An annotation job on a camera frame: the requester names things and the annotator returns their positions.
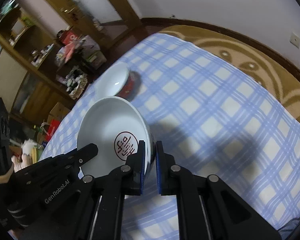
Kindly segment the wicker basket with items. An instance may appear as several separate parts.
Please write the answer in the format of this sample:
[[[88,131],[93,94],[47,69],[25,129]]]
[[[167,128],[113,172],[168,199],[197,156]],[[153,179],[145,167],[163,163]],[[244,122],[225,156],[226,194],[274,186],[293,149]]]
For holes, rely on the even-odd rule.
[[[88,77],[78,66],[74,66],[65,77],[66,91],[73,100],[78,99],[88,84]]]

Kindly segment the small cluttered side table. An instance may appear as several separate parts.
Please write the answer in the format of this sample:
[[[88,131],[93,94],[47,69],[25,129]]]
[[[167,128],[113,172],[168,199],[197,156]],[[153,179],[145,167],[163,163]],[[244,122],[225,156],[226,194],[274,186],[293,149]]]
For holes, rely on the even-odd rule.
[[[79,59],[95,69],[107,61],[98,43],[89,35],[81,35],[78,40],[62,45],[56,54],[55,63],[61,67],[71,59]]]

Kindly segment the brown floral blanket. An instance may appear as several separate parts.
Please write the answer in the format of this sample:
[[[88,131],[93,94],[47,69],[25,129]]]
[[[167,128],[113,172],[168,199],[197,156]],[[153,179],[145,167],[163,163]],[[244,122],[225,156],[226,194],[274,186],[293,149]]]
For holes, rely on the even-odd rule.
[[[193,26],[174,25],[161,33],[191,42],[232,64],[265,88],[300,122],[300,82],[265,53],[230,36]]]

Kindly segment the red bowl with seal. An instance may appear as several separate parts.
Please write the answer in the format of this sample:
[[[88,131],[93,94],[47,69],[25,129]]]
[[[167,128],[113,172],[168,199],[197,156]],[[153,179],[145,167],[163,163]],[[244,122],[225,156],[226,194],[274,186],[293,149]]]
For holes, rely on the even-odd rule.
[[[110,96],[98,100],[85,114],[77,136],[77,148],[90,143],[98,154],[81,167],[84,175],[95,178],[126,163],[128,156],[138,150],[138,142],[145,142],[145,175],[153,163],[153,135],[145,119],[127,100]]]

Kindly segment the blue plaid cloth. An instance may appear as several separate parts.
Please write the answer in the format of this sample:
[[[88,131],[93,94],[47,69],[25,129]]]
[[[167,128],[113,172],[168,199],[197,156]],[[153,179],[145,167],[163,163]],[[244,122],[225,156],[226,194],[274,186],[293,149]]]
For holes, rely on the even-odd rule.
[[[165,151],[194,174],[218,175],[290,239],[300,225],[300,122],[252,77],[178,37],[151,35],[119,62],[135,72],[131,103]],[[100,100],[95,82],[42,158],[77,146],[81,122]]]

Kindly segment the wooden wardrobe with shelves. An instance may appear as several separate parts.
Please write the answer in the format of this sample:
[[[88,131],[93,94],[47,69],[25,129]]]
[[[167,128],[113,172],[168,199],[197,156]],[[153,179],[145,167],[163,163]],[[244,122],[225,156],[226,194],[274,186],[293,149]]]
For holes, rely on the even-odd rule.
[[[79,65],[57,65],[59,42],[35,25],[17,0],[0,0],[0,45],[26,72],[13,90],[10,116],[18,122],[39,126],[56,104],[72,109],[87,90],[86,75],[81,84],[67,86],[66,76]]]

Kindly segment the red gift bag on table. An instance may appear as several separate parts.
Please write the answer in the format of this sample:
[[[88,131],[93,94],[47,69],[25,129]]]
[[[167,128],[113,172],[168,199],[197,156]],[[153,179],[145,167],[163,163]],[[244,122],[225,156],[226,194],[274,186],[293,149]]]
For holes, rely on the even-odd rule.
[[[60,30],[56,36],[58,42],[61,43],[63,46],[66,46],[71,42],[74,42],[79,39],[79,35],[77,35],[72,30]]]

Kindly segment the left wall socket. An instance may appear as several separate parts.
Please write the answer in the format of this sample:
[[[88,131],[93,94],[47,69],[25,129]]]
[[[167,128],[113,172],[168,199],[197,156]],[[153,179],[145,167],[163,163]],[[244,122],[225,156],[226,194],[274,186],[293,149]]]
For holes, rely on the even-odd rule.
[[[298,37],[298,35],[296,35],[294,32],[291,32],[290,40],[289,41],[296,48],[300,47],[300,37]]]

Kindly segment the red paper shopping bag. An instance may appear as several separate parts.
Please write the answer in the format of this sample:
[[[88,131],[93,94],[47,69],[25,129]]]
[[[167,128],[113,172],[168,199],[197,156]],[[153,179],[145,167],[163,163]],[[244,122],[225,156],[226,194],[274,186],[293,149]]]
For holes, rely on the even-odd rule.
[[[50,122],[42,123],[40,128],[42,129],[44,141],[49,141],[52,138],[60,123],[61,122],[56,119],[51,119]]]

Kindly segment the cardboard box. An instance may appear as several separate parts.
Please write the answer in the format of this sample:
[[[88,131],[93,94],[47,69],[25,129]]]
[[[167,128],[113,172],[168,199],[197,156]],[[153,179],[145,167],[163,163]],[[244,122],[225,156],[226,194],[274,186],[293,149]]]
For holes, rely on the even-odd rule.
[[[50,123],[52,120],[62,121],[69,112],[70,112],[70,109],[65,107],[62,103],[58,102],[51,109],[48,119],[47,119],[47,122]]]

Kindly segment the white plush toy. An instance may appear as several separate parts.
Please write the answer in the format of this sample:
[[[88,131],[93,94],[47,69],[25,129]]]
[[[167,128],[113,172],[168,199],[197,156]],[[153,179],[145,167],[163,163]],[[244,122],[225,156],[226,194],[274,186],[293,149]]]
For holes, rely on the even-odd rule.
[[[21,150],[21,155],[12,155],[11,157],[14,172],[18,172],[33,164],[33,154],[37,155],[37,143],[31,139],[26,140],[18,150]]]

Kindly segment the wooden door with mirror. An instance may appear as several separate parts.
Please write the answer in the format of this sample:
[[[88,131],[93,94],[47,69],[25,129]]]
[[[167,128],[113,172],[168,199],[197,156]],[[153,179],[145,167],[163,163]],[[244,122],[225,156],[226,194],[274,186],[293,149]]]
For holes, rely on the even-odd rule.
[[[110,48],[141,21],[127,0],[45,0],[75,33]]]

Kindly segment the red patterned bowl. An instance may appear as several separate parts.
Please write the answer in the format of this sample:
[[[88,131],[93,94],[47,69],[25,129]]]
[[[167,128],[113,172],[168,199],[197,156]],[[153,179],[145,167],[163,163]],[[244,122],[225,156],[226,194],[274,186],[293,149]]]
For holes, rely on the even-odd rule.
[[[136,74],[127,63],[119,62],[109,67],[95,82],[94,89],[99,99],[118,96],[128,99],[136,87]]]

